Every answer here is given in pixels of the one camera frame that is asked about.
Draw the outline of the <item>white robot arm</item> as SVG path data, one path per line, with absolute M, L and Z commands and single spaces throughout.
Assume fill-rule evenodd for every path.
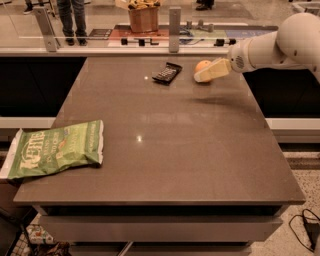
M 320 18 L 297 13 L 287 18 L 277 31 L 246 38 L 228 47 L 227 56 L 209 62 L 194 73 L 198 83 L 263 68 L 307 69 L 320 81 Z

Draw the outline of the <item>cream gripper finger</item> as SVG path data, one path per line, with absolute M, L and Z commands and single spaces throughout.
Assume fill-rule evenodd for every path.
M 226 58 L 217 58 L 211 64 L 198 72 L 194 72 L 194 79 L 198 83 L 205 83 L 223 77 L 231 72 L 230 61 Z

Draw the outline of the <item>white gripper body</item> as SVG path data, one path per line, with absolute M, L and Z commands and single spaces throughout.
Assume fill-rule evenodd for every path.
M 231 45 L 228 48 L 227 58 L 234 71 L 244 73 L 250 70 L 248 46 L 246 43 L 241 42 Z

